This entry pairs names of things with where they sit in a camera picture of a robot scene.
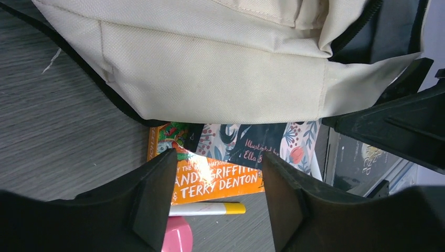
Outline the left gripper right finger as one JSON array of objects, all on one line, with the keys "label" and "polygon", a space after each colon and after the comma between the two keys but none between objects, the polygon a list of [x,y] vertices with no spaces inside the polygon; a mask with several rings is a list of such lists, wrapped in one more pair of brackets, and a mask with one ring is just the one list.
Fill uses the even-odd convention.
[{"label": "left gripper right finger", "polygon": [[444,187],[383,198],[341,191],[273,153],[262,159],[276,251],[444,251]]}]

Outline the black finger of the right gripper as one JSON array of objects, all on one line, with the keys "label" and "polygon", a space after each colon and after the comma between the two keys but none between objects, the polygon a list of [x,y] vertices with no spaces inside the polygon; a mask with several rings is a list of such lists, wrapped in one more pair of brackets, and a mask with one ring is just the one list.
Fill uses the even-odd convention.
[{"label": "black finger of the right gripper", "polygon": [[370,108],[324,118],[337,133],[444,173],[444,69],[420,91],[433,60],[414,60]]}]

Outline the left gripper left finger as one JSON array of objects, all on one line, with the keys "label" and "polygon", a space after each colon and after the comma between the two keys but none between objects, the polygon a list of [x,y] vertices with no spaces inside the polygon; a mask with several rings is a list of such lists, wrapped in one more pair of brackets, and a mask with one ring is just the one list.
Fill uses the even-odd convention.
[{"label": "left gripper left finger", "polygon": [[160,251],[176,178],[169,149],[74,199],[1,191],[1,251]]}]

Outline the Little Women floral book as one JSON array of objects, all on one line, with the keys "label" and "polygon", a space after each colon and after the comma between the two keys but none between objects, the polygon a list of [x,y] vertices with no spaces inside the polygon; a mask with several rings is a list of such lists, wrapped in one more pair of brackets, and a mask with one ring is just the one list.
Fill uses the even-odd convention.
[{"label": "Little Women floral book", "polygon": [[319,121],[272,124],[194,124],[186,146],[196,154],[260,170],[264,152],[311,174]]}]

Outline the cream canvas backpack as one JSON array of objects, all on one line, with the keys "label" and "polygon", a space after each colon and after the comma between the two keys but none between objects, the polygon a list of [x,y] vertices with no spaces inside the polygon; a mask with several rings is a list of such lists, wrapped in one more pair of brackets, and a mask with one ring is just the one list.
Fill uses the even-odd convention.
[{"label": "cream canvas backpack", "polygon": [[423,51],[428,1],[34,1],[40,30],[123,113],[313,121],[373,106]]}]

